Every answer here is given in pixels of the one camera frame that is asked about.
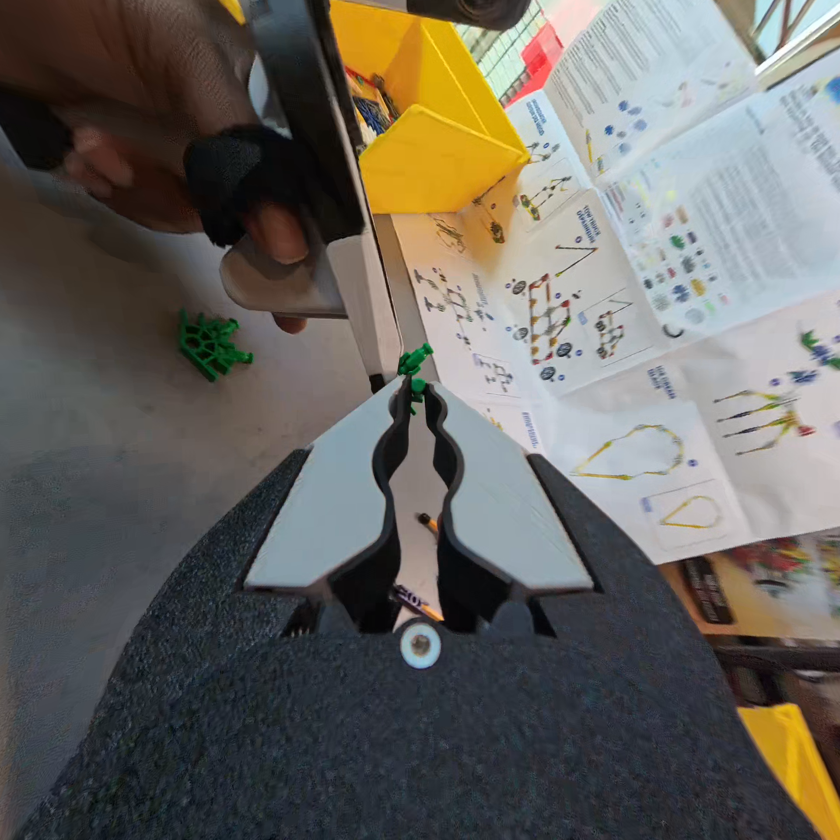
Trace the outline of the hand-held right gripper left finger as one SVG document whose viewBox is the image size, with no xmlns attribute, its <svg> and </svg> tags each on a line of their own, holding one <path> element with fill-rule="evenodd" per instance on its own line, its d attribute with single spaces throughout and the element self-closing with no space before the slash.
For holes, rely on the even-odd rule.
<svg viewBox="0 0 840 840">
<path fill-rule="evenodd" d="M 245 575 L 245 589 L 383 604 L 401 565 L 391 479 L 409 444 L 412 379 L 398 377 L 310 446 Z"/>
</svg>

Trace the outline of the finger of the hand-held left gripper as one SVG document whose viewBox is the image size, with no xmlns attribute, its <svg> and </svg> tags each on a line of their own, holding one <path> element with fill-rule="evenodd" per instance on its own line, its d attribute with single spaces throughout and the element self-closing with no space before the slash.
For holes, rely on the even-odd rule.
<svg viewBox="0 0 840 840">
<path fill-rule="evenodd" d="M 326 254 L 371 391 L 377 393 L 397 377 L 404 345 L 376 237 L 362 233 L 334 240 Z"/>
</svg>

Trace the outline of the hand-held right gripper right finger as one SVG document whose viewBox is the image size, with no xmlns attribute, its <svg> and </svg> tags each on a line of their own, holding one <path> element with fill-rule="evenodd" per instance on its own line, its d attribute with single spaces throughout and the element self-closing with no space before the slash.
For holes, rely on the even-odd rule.
<svg viewBox="0 0 840 840">
<path fill-rule="evenodd" d="M 437 517 L 437 590 L 446 624 L 537 624 L 539 599 L 595 582 L 525 449 L 439 383 L 427 386 Z"/>
</svg>

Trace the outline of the pile of toy pieces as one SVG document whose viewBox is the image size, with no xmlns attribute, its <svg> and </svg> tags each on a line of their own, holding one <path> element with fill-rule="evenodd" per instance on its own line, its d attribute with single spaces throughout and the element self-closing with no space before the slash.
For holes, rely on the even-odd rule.
<svg viewBox="0 0 840 840">
<path fill-rule="evenodd" d="M 385 86 L 382 75 L 366 76 L 343 66 L 362 146 L 366 148 L 382 136 L 399 119 L 400 111 Z"/>
</svg>

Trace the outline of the green and blue toy assembly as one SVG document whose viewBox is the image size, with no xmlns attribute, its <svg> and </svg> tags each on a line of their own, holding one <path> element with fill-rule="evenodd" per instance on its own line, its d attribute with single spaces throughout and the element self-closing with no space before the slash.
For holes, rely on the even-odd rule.
<svg viewBox="0 0 840 840">
<path fill-rule="evenodd" d="M 424 342 L 419 348 L 405 352 L 398 362 L 397 374 L 402 377 L 400 383 L 408 382 L 410 385 L 408 410 L 412 417 L 417 415 L 415 406 L 423 405 L 425 402 L 427 381 L 420 373 L 423 363 L 433 354 L 433 347 L 429 343 Z"/>
</svg>

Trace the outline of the multicoloured toy hand assembly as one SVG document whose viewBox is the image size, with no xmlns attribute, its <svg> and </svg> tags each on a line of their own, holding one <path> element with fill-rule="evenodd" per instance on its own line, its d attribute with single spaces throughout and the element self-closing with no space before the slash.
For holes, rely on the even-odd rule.
<svg viewBox="0 0 840 840">
<path fill-rule="evenodd" d="M 438 539 L 438 524 L 435 519 L 430 517 L 429 514 L 421 512 L 416 514 L 416 520 Z M 402 584 L 394 583 L 390 598 L 394 603 L 405 607 L 405 609 L 416 616 L 422 616 L 435 623 L 442 623 L 445 620 L 444 615 L 439 610 L 432 607 L 424 598 Z"/>
</svg>

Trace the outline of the yellow divided plastic bin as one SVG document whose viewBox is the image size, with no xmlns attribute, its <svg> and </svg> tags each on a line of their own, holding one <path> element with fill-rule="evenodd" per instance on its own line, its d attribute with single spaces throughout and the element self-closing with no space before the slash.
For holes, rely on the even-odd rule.
<svg viewBox="0 0 840 840">
<path fill-rule="evenodd" d="M 446 19 L 482 2 L 223 2 L 246 25 L 266 73 L 272 127 L 208 141 L 223 177 L 213 209 L 252 200 L 308 205 L 328 238 L 361 231 L 359 175 L 373 214 L 456 212 L 528 154 L 477 64 Z M 380 74 L 400 117 L 369 146 L 343 66 Z"/>
</svg>

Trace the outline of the green toy connector with rods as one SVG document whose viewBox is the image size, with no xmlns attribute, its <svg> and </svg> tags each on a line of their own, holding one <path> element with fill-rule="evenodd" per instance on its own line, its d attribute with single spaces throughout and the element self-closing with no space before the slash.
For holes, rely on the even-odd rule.
<svg viewBox="0 0 840 840">
<path fill-rule="evenodd" d="M 209 382 L 216 383 L 238 364 L 252 364 L 255 356 L 233 342 L 239 330 L 234 318 L 206 318 L 199 312 L 192 318 L 179 311 L 178 345 L 182 355 Z"/>
</svg>

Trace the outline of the grey desk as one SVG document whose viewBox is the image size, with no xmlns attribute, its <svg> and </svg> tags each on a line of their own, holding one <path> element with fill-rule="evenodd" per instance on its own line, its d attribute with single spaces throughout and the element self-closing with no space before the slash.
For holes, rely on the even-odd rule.
<svg viewBox="0 0 840 840">
<path fill-rule="evenodd" d="M 51 592 L 110 609 L 71 572 L 125 571 L 160 548 L 153 523 L 209 517 L 221 455 L 183 407 L 158 458 L 105 427 L 73 381 L 4 371 L 2 573 L 10 601 Z M 308 462 L 294 450 L 174 567 L 135 625 L 87 736 L 17 838 L 676 838 L 693 794 L 671 689 L 681 607 L 642 554 L 544 458 L 529 464 L 594 573 L 594 594 L 537 598 L 539 633 L 451 634 L 430 672 L 394 634 L 284 636 L 297 604 L 239 588 Z"/>
</svg>

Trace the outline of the person's left hand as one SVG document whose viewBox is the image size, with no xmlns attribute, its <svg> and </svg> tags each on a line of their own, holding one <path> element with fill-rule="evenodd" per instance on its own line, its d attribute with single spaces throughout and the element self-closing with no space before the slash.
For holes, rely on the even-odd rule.
<svg viewBox="0 0 840 840">
<path fill-rule="evenodd" d="M 2 144 L 142 227 L 202 233 L 184 154 L 259 123 L 253 64 L 219 2 L 2 2 Z"/>
</svg>

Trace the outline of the rack of small parts drawers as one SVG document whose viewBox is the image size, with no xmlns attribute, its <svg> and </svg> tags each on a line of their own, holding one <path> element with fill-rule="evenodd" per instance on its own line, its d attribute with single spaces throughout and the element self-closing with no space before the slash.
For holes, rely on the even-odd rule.
<svg viewBox="0 0 840 840">
<path fill-rule="evenodd" d="M 559 2 L 531 1 L 521 21 L 504 32 L 466 24 L 455 30 L 500 105 L 506 108 L 546 61 L 559 41 L 550 18 Z"/>
</svg>

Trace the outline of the yellow toy set box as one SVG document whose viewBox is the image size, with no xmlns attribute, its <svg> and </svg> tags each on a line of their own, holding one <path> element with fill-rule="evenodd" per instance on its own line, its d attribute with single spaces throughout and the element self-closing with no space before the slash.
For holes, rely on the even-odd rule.
<svg viewBox="0 0 840 840">
<path fill-rule="evenodd" d="M 838 644 L 836 528 L 755 542 L 658 569 L 705 636 Z"/>
</svg>

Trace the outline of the white toy instruction sheet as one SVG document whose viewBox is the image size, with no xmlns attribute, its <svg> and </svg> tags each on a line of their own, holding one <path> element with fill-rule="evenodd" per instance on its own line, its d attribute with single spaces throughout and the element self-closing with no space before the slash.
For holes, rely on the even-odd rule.
<svg viewBox="0 0 840 840">
<path fill-rule="evenodd" d="M 831 5 L 757 65 L 715 2 L 610 2 L 519 171 L 392 218 L 442 383 L 657 563 L 838 528 Z"/>
</svg>

